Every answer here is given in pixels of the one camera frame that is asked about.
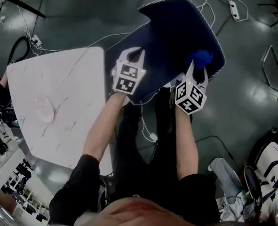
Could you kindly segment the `clear glass plate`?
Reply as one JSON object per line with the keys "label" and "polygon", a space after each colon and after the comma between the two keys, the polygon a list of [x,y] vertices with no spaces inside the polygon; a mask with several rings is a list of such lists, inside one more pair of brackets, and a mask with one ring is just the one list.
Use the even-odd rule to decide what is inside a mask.
{"label": "clear glass plate", "polygon": [[34,110],[38,119],[43,123],[51,123],[55,117],[55,110],[49,99],[41,95],[37,96],[34,101]]}

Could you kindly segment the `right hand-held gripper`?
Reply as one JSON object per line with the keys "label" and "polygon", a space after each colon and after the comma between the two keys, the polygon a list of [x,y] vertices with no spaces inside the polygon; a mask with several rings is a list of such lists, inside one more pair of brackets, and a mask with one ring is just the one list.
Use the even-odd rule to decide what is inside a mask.
{"label": "right hand-held gripper", "polygon": [[192,60],[187,73],[175,87],[175,105],[187,115],[200,111],[206,102],[208,74],[206,67],[198,72],[197,84],[193,80],[195,62]]}

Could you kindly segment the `person's left forearm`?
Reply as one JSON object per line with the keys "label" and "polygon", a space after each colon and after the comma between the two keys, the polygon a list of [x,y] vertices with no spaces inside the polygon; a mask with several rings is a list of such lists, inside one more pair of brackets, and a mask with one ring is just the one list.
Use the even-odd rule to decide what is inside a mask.
{"label": "person's left forearm", "polygon": [[114,133],[126,94],[112,94],[93,123],[84,143],[83,154],[101,161],[106,147]]}

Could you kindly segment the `person's right forearm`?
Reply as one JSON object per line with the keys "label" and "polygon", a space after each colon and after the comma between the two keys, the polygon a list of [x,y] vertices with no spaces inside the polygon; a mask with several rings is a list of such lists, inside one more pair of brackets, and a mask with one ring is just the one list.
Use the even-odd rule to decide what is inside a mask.
{"label": "person's right forearm", "polygon": [[190,117],[175,108],[176,163],[178,179],[198,173],[199,154],[192,132]]}

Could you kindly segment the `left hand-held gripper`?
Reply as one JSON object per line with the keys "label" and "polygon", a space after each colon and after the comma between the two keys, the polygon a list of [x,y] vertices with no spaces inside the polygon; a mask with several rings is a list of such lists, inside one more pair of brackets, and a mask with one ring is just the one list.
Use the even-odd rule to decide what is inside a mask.
{"label": "left hand-held gripper", "polygon": [[123,50],[116,62],[112,89],[133,95],[146,74],[143,69],[144,59],[145,50],[140,47]]}

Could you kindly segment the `person's black clothing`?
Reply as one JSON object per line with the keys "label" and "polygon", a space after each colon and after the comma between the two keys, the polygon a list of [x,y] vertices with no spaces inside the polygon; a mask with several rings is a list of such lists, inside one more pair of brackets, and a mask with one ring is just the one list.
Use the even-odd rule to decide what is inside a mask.
{"label": "person's black clothing", "polygon": [[111,202],[97,210],[101,184],[98,161],[80,157],[77,166],[51,200],[50,222],[74,226],[85,212],[95,216],[88,226],[207,226],[220,220],[215,185],[206,176],[177,176],[175,108],[170,90],[161,88],[155,99],[158,142],[150,163],[136,147],[141,111],[122,105],[114,157],[114,188]]}

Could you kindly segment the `black oval device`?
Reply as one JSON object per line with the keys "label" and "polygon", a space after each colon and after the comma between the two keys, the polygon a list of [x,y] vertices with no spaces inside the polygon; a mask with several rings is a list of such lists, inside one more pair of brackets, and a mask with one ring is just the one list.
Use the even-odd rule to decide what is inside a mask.
{"label": "black oval device", "polygon": [[262,200],[261,185],[254,169],[247,165],[243,170],[243,185],[254,200]]}

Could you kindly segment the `dark blue chair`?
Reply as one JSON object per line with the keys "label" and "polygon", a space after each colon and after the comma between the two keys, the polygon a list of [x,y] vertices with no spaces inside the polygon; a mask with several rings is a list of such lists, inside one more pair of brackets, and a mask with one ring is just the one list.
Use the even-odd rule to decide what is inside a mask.
{"label": "dark blue chair", "polygon": [[168,82],[186,73],[191,55],[199,50],[210,53],[212,61],[204,66],[212,80],[225,65],[222,48],[201,12],[190,0],[157,0],[138,11],[150,21],[124,37],[105,52],[105,68],[110,72],[123,50],[145,50],[146,75],[129,99],[138,104]]}

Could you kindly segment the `blue wiping cloth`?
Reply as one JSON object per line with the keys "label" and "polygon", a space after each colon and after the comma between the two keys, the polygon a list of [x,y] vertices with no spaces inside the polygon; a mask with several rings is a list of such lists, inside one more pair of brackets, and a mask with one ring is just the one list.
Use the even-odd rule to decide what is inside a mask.
{"label": "blue wiping cloth", "polygon": [[197,71],[204,68],[207,64],[211,63],[213,59],[213,53],[204,49],[199,49],[196,53],[190,53],[186,59],[186,64],[191,65],[194,62]]}

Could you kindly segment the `white machine with black stripes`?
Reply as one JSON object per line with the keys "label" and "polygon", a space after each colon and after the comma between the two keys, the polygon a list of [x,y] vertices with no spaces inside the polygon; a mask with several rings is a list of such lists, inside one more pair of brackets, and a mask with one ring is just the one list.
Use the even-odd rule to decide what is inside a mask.
{"label": "white machine with black stripes", "polygon": [[270,142],[256,164],[255,172],[262,182],[267,182],[273,189],[278,189],[278,144]]}

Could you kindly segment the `white power strip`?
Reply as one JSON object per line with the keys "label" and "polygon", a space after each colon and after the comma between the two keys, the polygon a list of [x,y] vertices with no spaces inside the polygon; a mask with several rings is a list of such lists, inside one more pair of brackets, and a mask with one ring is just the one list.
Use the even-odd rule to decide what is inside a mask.
{"label": "white power strip", "polygon": [[31,37],[31,43],[32,43],[32,45],[37,46],[37,47],[41,47],[41,45],[42,45],[41,40],[38,38],[38,36],[36,34]]}
{"label": "white power strip", "polygon": [[230,13],[231,13],[232,18],[236,22],[238,22],[240,17],[239,17],[239,12],[238,12],[238,8],[237,8],[236,3],[230,0],[229,1],[229,6],[230,6]]}

